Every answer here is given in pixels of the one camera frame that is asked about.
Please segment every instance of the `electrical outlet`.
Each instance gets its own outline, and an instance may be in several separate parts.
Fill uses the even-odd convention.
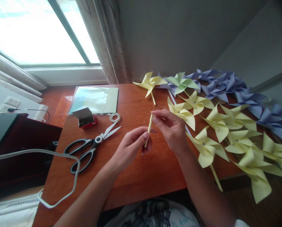
[[[9,108],[14,108],[14,106],[10,106],[10,105],[7,105],[7,104],[2,104],[1,107],[0,107],[0,112],[4,113],[4,114],[5,113],[6,114],[14,113],[14,112],[9,112],[8,111]]]
[[[18,107],[21,101],[9,96],[4,103],[7,105],[11,105],[12,107]]]

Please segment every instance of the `black scissors handle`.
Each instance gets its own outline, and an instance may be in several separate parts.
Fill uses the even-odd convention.
[[[81,162],[83,159],[85,159],[87,156],[90,156],[90,159],[89,159],[88,163],[87,163],[83,168],[79,169],[78,173],[82,172],[86,167],[89,166],[89,164],[91,163],[91,161],[92,161],[92,159],[93,159],[93,157],[94,157],[94,152],[95,152],[95,150],[97,149],[97,147],[96,147],[97,145],[95,145],[95,147],[94,147],[94,145],[93,145],[92,148],[91,148],[88,152],[86,152],[86,153],[84,153],[83,155],[81,155],[81,157],[79,158],[80,162]],[[75,162],[75,163],[72,165],[72,167],[71,167],[71,169],[70,169],[70,171],[71,171],[72,174],[75,174],[75,173],[77,172],[77,164],[78,164],[78,162]]]
[[[83,142],[83,144],[76,148],[75,150],[73,150],[72,152],[69,152],[69,150],[71,149],[71,147],[76,144],[76,143],[79,143],[79,142]],[[93,143],[93,140],[92,139],[79,139],[79,140],[76,140],[74,141],[73,143],[71,143],[69,146],[66,147],[66,149],[64,150],[63,154],[65,155],[72,155],[76,152],[79,152],[79,151],[82,151],[85,147],[91,145]]]

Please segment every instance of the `small red box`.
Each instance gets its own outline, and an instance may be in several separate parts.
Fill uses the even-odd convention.
[[[72,112],[72,114],[78,119],[78,127],[79,128],[87,128],[92,125],[97,124],[97,118],[89,108],[84,108],[75,112]]]

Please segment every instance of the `plug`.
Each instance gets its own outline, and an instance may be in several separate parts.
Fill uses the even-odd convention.
[[[8,108],[8,112],[14,112],[14,111],[16,111],[16,110],[18,110],[18,109]]]

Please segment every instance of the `scissors blade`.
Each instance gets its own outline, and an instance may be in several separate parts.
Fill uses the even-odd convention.
[[[107,136],[107,134],[110,132],[110,130],[114,127],[114,125],[116,124],[117,122],[115,122],[114,124],[112,124],[110,127],[108,127],[106,129],[106,131],[104,132],[104,134],[101,134],[102,138],[105,139],[105,137]]]
[[[119,126],[118,128],[114,129],[113,131],[109,132],[109,133],[104,137],[104,139],[106,139],[106,138],[110,137],[111,135],[113,135],[114,132],[116,132],[119,128],[121,128],[121,126]]]

